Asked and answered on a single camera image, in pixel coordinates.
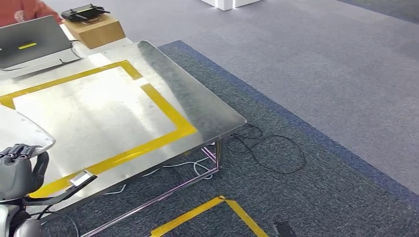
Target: person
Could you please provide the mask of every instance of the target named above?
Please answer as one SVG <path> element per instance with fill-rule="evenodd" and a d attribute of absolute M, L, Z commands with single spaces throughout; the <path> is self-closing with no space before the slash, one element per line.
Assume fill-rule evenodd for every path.
<path fill-rule="evenodd" d="M 49 15 L 61 24 L 58 14 L 41 0 L 0 0 L 0 27 Z"/>

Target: black cable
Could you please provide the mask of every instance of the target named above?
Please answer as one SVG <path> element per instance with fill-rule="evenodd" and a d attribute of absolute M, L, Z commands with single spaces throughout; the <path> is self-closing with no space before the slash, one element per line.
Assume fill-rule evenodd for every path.
<path fill-rule="evenodd" d="M 0 69 L 0 71 L 5 71 L 5 72 L 12 72 L 12 71 L 16 71 L 16 70 L 19 70 L 19 69 L 23 69 L 23 68 L 14 68 L 14 69 Z"/>
<path fill-rule="evenodd" d="M 50 209 L 52 207 L 52 205 L 48 205 L 46 206 L 46 208 L 40 212 L 40 215 L 37 217 L 37 220 L 40 220 L 42 218 L 42 216 L 48 211 L 48 209 Z"/>
<path fill-rule="evenodd" d="M 249 136 L 249 135 L 243 135 L 243 134 L 239 134 L 239 133 L 241 133 L 242 131 L 244 131 L 244 130 L 246 130 L 247 128 L 255 128 L 256 129 L 256 135 L 254 135 L 254 136 Z M 297 172 L 297 171 L 299 171 L 299 170 L 301 170 L 301 169 L 303 169 L 305 166 L 306 166 L 306 164 L 307 164 L 307 160 L 306 160 L 306 158 L 305 158 L 305 154 L 304 154 L 304 152 L 303 152 L 303 150 L 302 150 L 302 148 L 295 142 L 295 141 L 293 141 L 292 139 L 290 139 L 290 138 L 288 138 L 288 137 L 285 137 L 285 136 L 281 136 L 281 135 L 270 135 L 270 136 L 266 136 L 266 137 L 263 137 L 263 131 L 262 131 L 262 129 L 260 129 L 259 127 L 257 127 L 257 126 L 255 126 L 255 125 L 251 125 L 251 124 L 246 124 L 246 126 L 245 126 L 245 128 L 244 129 L 242 129 L 241 131 L 239 131 L 239 133 L 234 133 L 232 136 L 232 138 L 230 138 L 229 140 L 227 140 L 227 142 L 226 142 L 226 148 L 227 148 L 227 150 L 229 150 L 229 151 L 231 151 L 231 152 L 233 152 L 233 153 L 247 153 L 247 152 L 249 152 L 250 154 L 251 154 L 251 156 L 252 156 L 252 158 L 253 158 L 253 160 L 259 165 L 259 166 L 261 166 L 261 167 L 263 167 L 265 170 L 268 170 L 268 171 L 271 171 L 271 172 L 274 172 L 274 173 L 277 173 L 277 174 L 291 174 L 291 173 L 295 173 L 295 172 Z M 273 168 L 271 168 L 271 167 L 268 167 L 268 166 L 266 166 L 266 165 L 263 165 L 262 163 L 260 163 L 258 160 L 257 160 L 257 157 L 256 157 L 256 155 L 254 154 L 254 152 L 253 152 L 253 148 L 256 146 L 256 145 L 258 145 L 258 144 L 260 144 L 260 143 L 262 143 L 262 142 L 265 142 L 266 140 L 268 140 L 268 139 L 271 139 L 271 138 L 283 138 L 283 139 L 285 139 L 285 140 L 287 140 L 287 141 L 289 141 L 289 142 L 291 142 L 293 145 L 295 145 L 297 148 L 298 148 L 298 151 L 299 151 L 299 156 L 300 156 L 300 158 L 301 158 L 301 161 L 302 161 L 302 164 L 297 168 L 297 169 L 295 169 L 295 170 L 292 170 L 292 171 L 289 171 L 289 172 L 281 172 L 281 171 L 278 171 L 278 170 L 275 170 L 275 169 L 273 169 Z M 245 142 L 244 142 L 244 140 L 243 139 L 253 139 L 253 140 L 255 140 L 255 139 L 258 139 L 258 141 L 256 142 L 256 143 L 254 143 L 253 145 L 251 145 L 251 146 L 248 146 Z M 237 140 L 237 141 L 239 141 L 241 144 L 243 144 L 243 146 L 246 148 L 245 150 L 243 150 L 243 151 L 237 151 L 237 150 L 232 150 L 230 147 L 229 147 L 229 145 L 230 145 L 230 142 L 232 142 L 232 141 L 234 141 L 234 140 Z"/>
<path fill-rule="evenodd" d="M 58 213 L 58 212 L 55 212 L 55 211 L 46 211 L 44 213 L 42 213 L 42 212 L 34 213 L 34 214 L 31 214 L 31 216 L 36 216 L 36 215 L 41 215 L 41 214 L 46 214 L 46 213 L 59 215 L 61 217 L 65 217 L 65 218 L 69 219 L 71 221 L 71 223 L 73 224 L 74 229 L 76 229 L 76 237 L 80 237 L 80 229 L 79 229 L 79 226 L 77 225 L 77 222 L 71 216 L 69 216 L 67 214 Z"/>
<path fill-rule="evenodd" d="M 76 56 L 76 57 L 78 57 L 79 59 L 82 59 L 82 57 L 80 57 L 75 51 L 74 51 L 74 46 L 73 46 L 73 44 L 75 43 L 75 42 L 80 42 L 80 40 L 78 40 L 78 39 L 73 39 L 73 40 L 70 40 L 70 50 L 71 50 L 71 52 Z M 16 70 L 20 70 L 20 69 L 23 69 L 23 68 L 27 68 L 27 67 L 22 67 L 22 68 L 14 68 L 14 69 L 1 69 L 0 68 L 0 71 L 4 71 L 4 72 L 13 72 L 13 71 L 16 71 Z"/>

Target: carpet border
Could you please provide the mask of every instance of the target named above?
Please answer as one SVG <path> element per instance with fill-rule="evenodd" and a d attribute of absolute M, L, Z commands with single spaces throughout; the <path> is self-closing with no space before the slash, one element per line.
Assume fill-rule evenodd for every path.
<path fill-rule="evenodd" d="M 359 172 L 361 172 L 362 174 L 373 180 L 375 183 L 397 196 L 398 198 L 411 203 L 413 206 L 415 206 L 416 209 L 419 209 L 419 196 L 416 193 L 410 191 L 408 188 L 398 183 L 397 181 L 395 181 L 382 171 L 378 170 L 368 162 L 364 161 L 362 158 L 352 153 L 350 150 L 348 150 L 338 142 L 335 142 L 334 140 L 323 134 L 321 131 L 317 130 L 316 128 L 302 120 L 297 115 L 293 114 L 292 112 L 282 107 L 275 101 L 271 100 L 258 90 L 254 89 L 252 86 L 248 85 L 235 75 L 223 69 L 221 66 L 208 59 L 200 52 L 190 47 L 188 44 L 184 43 L 181 40 L 177 40 L 162 45 L 159 48 L 164 50 L 165 47 L 179 48 L 189 56 L 195 58 L 197 61 L 216 71 L 221 76 L 226 78 L 231 84 L 239 87 L 243 92 L 253 97 L 256 101 L 262 103 L 274 113 L 284 117 L 290 124 L 302 129 L 306 133 L 306 135 L 314 138 L 327 150 L 342 157 L 342 159 L 352 168 L 358 170 Z"/>

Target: white cable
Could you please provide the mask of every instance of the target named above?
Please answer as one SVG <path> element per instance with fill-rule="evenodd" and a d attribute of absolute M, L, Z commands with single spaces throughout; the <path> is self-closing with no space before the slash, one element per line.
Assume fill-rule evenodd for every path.
<path fill-rule="evenodd" d="M 205 160 L 206 160 L 206 159 L 208 159 L 208 158 L 209 158 L 209 157 L 206 157 L 206 158 L 204 158 L 204 159 L 200 159 L 199 161 L 196 161 L 196 162 L 191 162 L 191 161 L 188 161 L 188 162 L 185 162 L 185 163 L 182 163 L 182 164 L 165 165 L 165 166 L 163 166 L 162 168 L 171 168 L 171 167 L 177 167 L 177 166 L 181 166 L 181 165 L 185 165 L 185 164 L 194 164 L 194 171 L 195 171 L 195 173 L 199 176 L 199 175 L 201 175 L 201 174 L 198 172 L 198 170 L 197 170 L 197 167 L 196 167 L 196 166 L 199 166 L 199 167 L 201 167 L 201 168 L 205 169 L 206 171 L 209 171 L 210 169 L 208 169 L 208 168 L 206 168 L 205 166 L 203 166 L 203 165 L 199 164 L 199 162 L 205 161 Z M 156 169 L 156 170 L 154 170 L 154 171 L 152 171 L 152 172 L 150 172 L 150 173 L 148 173 L 148 174 L 145 174 L 145 175 L 143 175 L 143 177 L 145 177 L 145 176 L 149 176 L 150 174 L 153 174 L 153 173 L 155 173 L 155 172 L 156 172 L 156 171 L 158 171 L 158 170 L 159 170 L 159 169 Z M 211 179 L 211 178 L 212 178 L 212 175 L 210 175 L 209 177 L 205 177 L 204 179 Z M 104 195 L 120 194 L 120 193 L 122 193 L 122 192 L 124 191 L 125 187 L 126 187 L 126 184 L 124 184 L 124 185 L 122 186 L 121 190 L 119 190 L 119 191 L 117 191 L 117 192 L 106 193 L 106 194 L 104 194 Z"/>
<path fill-rule="evenodd" d="M 209 171 L 210 169 L 208 169 L 207 167 L 205 167 L 205 166 L 203 166 L 203 165 L 199 164 L 199 162 L 205 161 L 206 159 L 209 159 L 209 157 L 206 157 L 206 158 L 204 158 L 204 159 L 200 159 L 199 161 L 195 161 L 195 162 L 188 161 L 188 162 L 181 163 L 181 164 L 175 164 L 175 165 L 165 165 L 165 166 L 163 166 L 162 168 L 171 168 L 171 167 L 177 167 L 177 166 L 181 166 L 181 165 L 185 165 L 185 164 L 194 164 L 194 171 L 195 171 L 195 173 L 196 173 L 197 175 L 201 175 L 201 174 L 198 172 L 198 170 L 197 170 L 197 167 L 196 167 L 196 166 L 199 166 L 199 167 L 201 167 L 201 168 L 203 168 L 203 169 L 205 169 L 205 170 Z M 150 175 L 150 174 L 153 174 L 154 172 L 156 172 L 156 171 L 158 171 L 158 170 L 159 170 L 159 169 L 156 169 L 156 170 L 152 171 L 151 173 L 145 174 L 145 175 L 143 175 L 143 177 L 148 176 L 148 175 Z M 212 178 L 212 175 L 210 175 L 209 177 L 206 177 L 206 178 L 204 178 L 204 179 L 211 179 L 211 178 Z"/>
<path fill-rule="evenodd" d="M 125 187 L 126 187 L 126 184 L 124 184 L 124 185 L 122 186 L 121 190 L 119 190 L 119 191 L 117 191 L 117 192 L 106 193 L 106 194 L 104 194 L 104 195 L 120 194 L 120 193 L 122 193 L 122 192 L 124 191 Z"/>

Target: laptop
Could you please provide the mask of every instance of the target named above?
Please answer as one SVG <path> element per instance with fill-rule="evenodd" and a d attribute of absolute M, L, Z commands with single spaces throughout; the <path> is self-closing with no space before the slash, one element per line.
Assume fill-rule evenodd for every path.
<path fill-rule="evenodd" d="M 0 69 L 70 48 L 53 16 L 0 27 Z"/>

